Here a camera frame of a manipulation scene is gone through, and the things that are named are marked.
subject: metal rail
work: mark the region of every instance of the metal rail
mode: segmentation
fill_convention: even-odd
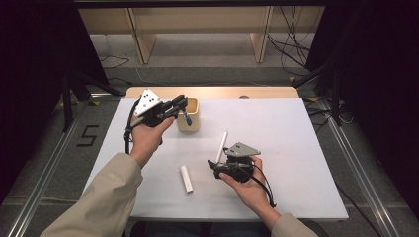
[[[26,203],[19,212],[17,218],[15,219],[11,229],[9,230],[8,237],[18,237],[25,234],[26,229],[28,228],[32,217],[37,210],[38,204],[46,191],[46,188],[51,180],[53,174],[55,173],[56,167],[58,166],[62,155],[65,149],[68,146],[68,142],[72,137],[75,127],[82,115],[83,111],[87,107],[87,102],[79,102],[77,105],[77,110],[74,115],[75,119],[72,125],[67,129],[66,132],[62,133],[61,138],[59,139],[57,145],[55,146],[52,155],[50,156],[45,168],[42,171],[40,178],[37,181],[33,191],[29,195]]]
[[[324,110],[330,109],[329,105],[327,102],[324,102],[324,100],[320,100],[320,107]],[[345,155],[348,165],[354,173],[355,179],[357,180],[361,191],[363,192],[374,216],[376,217],[382,234],[387,237],[400,236],[389,212],[387,211],[387,208],[384,206],[381,198],[374,189],[372,182],[355,154],[354,149],[352,149],[352,146],[342,130],[342,127],[339,127],[333,118],[329,117],[328,119],[329,126]]]

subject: beige sleeve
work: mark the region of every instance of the beige sleeve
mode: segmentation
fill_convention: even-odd
[[[42,236],[121,236],[142,181],[141,169],[119,153],[96,175],[80,200]]]
[[[291,214],[283,214],[275,222],[271,231],[272,237],[315,237],[317,236],[301,221]]]

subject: white tabletop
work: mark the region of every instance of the white tabletop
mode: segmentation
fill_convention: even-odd
[[[134,100],[121,99],[86,186],[114,154],[124,152],[123,132]],[[315,220],[348,218],[301,99],[201,99],[200,110],[198,132],[182,133],[176,123],[165,132],[163,144],[143,170],[131,216],[259,220],[208,166],[227,130],[225,146],[242,142],[262,152],[259,157],[279,213]],[[182,165],[189,169],[191,194],[185,191]]]

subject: hand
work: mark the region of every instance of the hand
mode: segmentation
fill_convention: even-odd
[[[262,160],[256,156],[250,156],[255,166],[262,170]],[[255,168],[253,176],[265,185],[265,179],[262,172]],[[250,179],[246,183],[238,183],[227,174],[221,173],[219,176],[237,192],[241,201],[255,212],[272,230],[275,222],[281,217],[270,205],[267,199],[266,191],[254,180]]]
[[[156,127],[141,124],[132,130],[133,147],[129,155],[138,162],[141,169],[157,150],[163,133],[174,120],[174,117],[169,117]]]

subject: cable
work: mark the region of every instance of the cable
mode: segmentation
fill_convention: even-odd
[[[124,79],[121,79],[121,78],[118,78],[118,77],[112,77],[112,78],[108,78],[108,80],[119,80],[119,81],[122,81],[122,82],[125,82],[125,83],[127,83],[127,84],[129,84],[129,85],[132,85],[133,83],[132,82],[128,82],[128,81],[126,81],[126,80],[124,80]]]
[[[265,181],[267,182],[267,185],[268,185],[269,189],[268,189],[268,188],[266,188],[266,186],[265,186],[264,184],[262,184],[262,182],[260,182],[258,179],[256,179],[253,175],[251,175],[251,174],[247,173],[245,170],[243,170],[243,169],[242,169],[242,168],[240,168],[240,167],[238,167],[238,169],[239,169],[240,171],[242,171],[244,174],[246,174],[247,176],[249,176],[249,178],[250,178],[250,179],[254,180],[254,181],[255,181],[258,185],[260,185],[260,186],[261,186],[261,187],[265,190],[265,192],[268,194],[268,198],[269,198],[269,205],[270,205],[271,207],[275,207],[275,206],[277,206],[277,205],[274,203],[274,197],[273,197],[273,195],[272,195],[271,187],[269,186],[269,183],[268,183],[268,181],[267,181],[267,179],[266,179],[265,175],[263,174],[262,170],[261,170],[259,167],[257,167],[257,166],[254,166],[254,167],[258,168],[258,169],[261,171],[262,176],[264,177]]]
[[[106,59],[111,58],[111,57],[112,57],[112,58],[116,58],[116,59],[117,59],[117,61],[118,61],[118,59],[120,59],[120,60],[125,60],[124,62],[119,63],[118,65],[113,66],[113,67],[111,67],[111,68],[116,68],[116,67],[119,67],[119,66],[121,66],[121,65],[126,64],[127,62],[129,62],[129,58],[127,58],[127,57],[117,57],[117,56],[106,56],[105,58],[101,59],[100,61],[101,61],[101,62],[102,62],[102,61],[105,61]]]
[[[345,124],[351,124],[354,121],[354,117],[352,117],[350,120],[346,120],[346,119],[343,119],[340,114],[339,114],[339,119]]]
[[[360,215],[366,220],[366,222],[370,225],[370,227],[373,229],[373,231],[376,233],[378,237],[381,236],[381,234],[378,232],[376,227],[373,225],[373,223],[367,218],[367,216],[361,211],[361,209],[355,204],[355,202],[348,196],[348,194],[345,193],[345,191],[338,185],[338,183],[335,182],[336,187],[340,191],[342,195],[344,195],[348,201],[354,206],[354,208],[360,213]]]
[[[124,139],[124,153],[125,154],[129,154],[129,143],[131,142],[130,134],[132,133],[132,129],[133,129],[133,127],[131,127],[131,118],[132,118],[133,112],[135,111],[135,107],[136,105],[138,105],[140,99],[141,97],[139,97],[138,100],[136,100],[133,103],[132,108],[129,112],[128,121],[126,123],[126,129],[124,130],[123,139]]]
[[[286,23],[287,23],[287,27],[288,27],[288,29],[289,29],[289,32],[288,32],[288,35],[287,35],[287,39],[286,39],[286,42],[279,42],[279,41],[277,41],[277,40],[275,40],[275,39],[273,39],[273,37],[271,36],[271,35],[268,35],[268,39],[270,40],[270,42],[272,43],[272,45],[274,46],[274,48],[276,49],[276,50],[278,50],[280,53],[281,53],[281,65],[282,65],[282,67],[284,68],[284,70],[286,71],[286,72],[288,72],[288,73],[290,73],[290,74],[293,74],[293,75],[296,75],[296,76],[306,76],[306,75],[300,75],[300,74],[297,74],[297,73],[293,73],[293,72],[291,72],[289,69],[287,69],[287,67],[286,67],[286,61],[287,61],[287,58],[289,58],[289,59],[291,59],[292,61],[294,61],[294,62],[296,62],[298,65],[300,65],[301,67],[303,67],[303,68],[305,68],[305,65],[304,65],[304,63],[307,61],[307,56],[305,55],[305,53],[303,52],[304,50],[305,51],[309,51],[309,48],[307,48],[307,47],[305,47],[305,46],[303,46],[303,45],[301,45],[301,43],[307,38],[307,36],[311,33],[311,31],[312,31],[312,29],[313,29],[313,27],[314,27],[314,25],[317,23],[317,21],[318,21],[318,17],[320,16],[320,12],[321,12],[321,9],[322,9],[322,7],[319,7],[318,8],[318,12],[317,12],[317,15],[316,15],[316,18],[315,18],[315,20],[313,21],[313,23],[311,24],[311,26],[310,26],[310,28],[309,28],[309,30],[308,30],[308,32],[307,32],[307,34],[301,39],[301,40],[297,40],[296,39],[296,27],[297,27],[297,25],[298,25],[298,23],[299,23],[299,19],[300,19],[300,17],[301,17],[301,14],[302,14],[302,11],[304,10],[304,6],[302,6],[301,7],[301,9],[299,10],[299,12],[298,12],[298,16],[297,16],[297,18],[295,19],[295,14],[296,14],[296,7],[295,6],[293,6],[292,8],[291,8],[291,10],[292,10],[292,15],[291,15],[291,20],[289,21],[289,19],[286,17],[286,14],[285,14],[285,12],[284,12],[284,9],[283,9],[283,7],[280,7],[280,9],[281,9],[281,12],[282,12],[282,14],[283,14],[283,17],[284,17],[284,19],[285,19],[285,21],[286,21]],[[285,50],[285,47],[286,46],[291,46],[292,47],[292,49],[289,51],[289,52],[286,52],[286,50]],[[293,50],[293,49],[296,49],[296,52],[297,52],[297,54],[298,54],[298,56],[299,56],[299,59],[300,59],[300,61],[298,61],[298,60],[296,60],[295,58],[293,58],[292,56],[290,56],[290,52]]]
[[[327,124],[329,122],[329,118],[330,118],[330,115],[326,117],[326,119],[324,120],[323,123],[321,123],[321,124],[314,124],[314,125],[319,125],[319,128],[315,131],[315,133],[317,133],[320,130],[321,127],[323,127],[325,124]]]

